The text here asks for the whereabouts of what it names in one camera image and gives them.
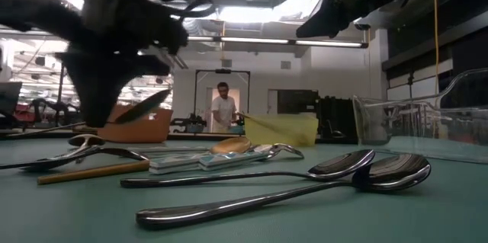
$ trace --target man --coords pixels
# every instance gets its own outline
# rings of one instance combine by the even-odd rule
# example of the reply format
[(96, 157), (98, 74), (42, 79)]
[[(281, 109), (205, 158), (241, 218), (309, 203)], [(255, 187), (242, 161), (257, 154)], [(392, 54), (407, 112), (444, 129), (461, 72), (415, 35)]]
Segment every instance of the man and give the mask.
[(230, 123), (236, 119), (236, 102), (229, 96), (229, 85), (221, 82), (217, 85), (219, 97), (212, 101), (212, 133), (228, 133)]

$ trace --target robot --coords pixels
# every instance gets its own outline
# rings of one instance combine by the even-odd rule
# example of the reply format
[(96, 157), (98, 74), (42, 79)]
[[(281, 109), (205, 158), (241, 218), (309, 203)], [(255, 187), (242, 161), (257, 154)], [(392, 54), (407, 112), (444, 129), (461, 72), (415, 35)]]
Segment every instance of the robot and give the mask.
[[(170, 1), (85, 0), (79, 14), (57, 0), (0, 0), (0, 24), (20, 31), (36, 27), (68, 40), (69, 48), (57, 57), (78, 93), (86, 125), (103, 127), (126, 83), (141, 75), (169, 73), (155, 56), (137, 52), (153, 45), (176, 54), (188, 42), (182, 21), (215, 12), (211, 0), (197, 0), (185, 10), (164, 5)], [(323, 0), (320, 10), (297, 29), (297, 37), (335, 37), (354, 19), (391, 1)], [(210, 7), (192, 11), (201, 5)]]

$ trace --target wooden handle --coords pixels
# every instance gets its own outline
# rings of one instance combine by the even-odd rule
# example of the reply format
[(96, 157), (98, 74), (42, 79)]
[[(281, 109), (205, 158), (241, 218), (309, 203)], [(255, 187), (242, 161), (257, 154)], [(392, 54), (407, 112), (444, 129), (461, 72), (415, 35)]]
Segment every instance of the wooden handle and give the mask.
[(83, 171), (70, 171), (62, 174), (52, 174), (37, 178), (38, 185), (59, 183), (65, 181), (74, 181), (79, 179), (104, 177), (114, 174), (128, 174), (137, 171), (149, 170), (149, 160), (135, 163), (112, 165), (100, 168), (91, 168)]

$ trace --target spoon handle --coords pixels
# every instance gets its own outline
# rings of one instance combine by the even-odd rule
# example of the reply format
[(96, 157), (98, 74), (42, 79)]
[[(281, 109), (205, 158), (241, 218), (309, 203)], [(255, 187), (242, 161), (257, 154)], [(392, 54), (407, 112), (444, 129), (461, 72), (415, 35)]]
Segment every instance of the spoon handle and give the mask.
[(17, 164), (1, 164), (0, 170), (6, 170), (9, 168), (23, 168), (23, 167), (30, 167), (36, 164), (35, 162), (25, 162), (25, 163), (17, 163)]
[(211, 181), (225, 181), (232, 179), (242, 179), (250, 177), (267, 177), (274, 175), (287, 175), (295, 177), (310, 178), (306, 174), (297, 174), (289, 171), (262, 171), (248, 174), (222, 174), (209, 175), (201, 177), (180, 177), (168, 179), (150, 179), (150, 178), (124, 178), (120, 180), (120, 185), (125, 188), (144, 188), (144, 187), (170, 187), (193, 185)]
[(302, 196), (304, 194), (314, 193), (320, 190), (351, 185), (352, 184), (347, 181), (330, 181), (309, 187), (263, 194), (255, 197), (246, 197), (238, 200), (227, 200), (193, 206), (143, 209), (137, 212), (136, 221), (141, 226), (148, 229), (175, 228), (244, 213), (250, 209)]

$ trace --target clear plastic bin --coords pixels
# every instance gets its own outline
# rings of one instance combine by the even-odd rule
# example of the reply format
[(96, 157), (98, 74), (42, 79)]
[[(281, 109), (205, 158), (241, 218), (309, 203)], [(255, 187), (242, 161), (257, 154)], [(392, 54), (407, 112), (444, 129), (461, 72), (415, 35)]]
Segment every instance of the clear plastic bin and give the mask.
[(458, 75), (435, 96), (353, 104), (360, 145), (488, 164), (488, 69)]

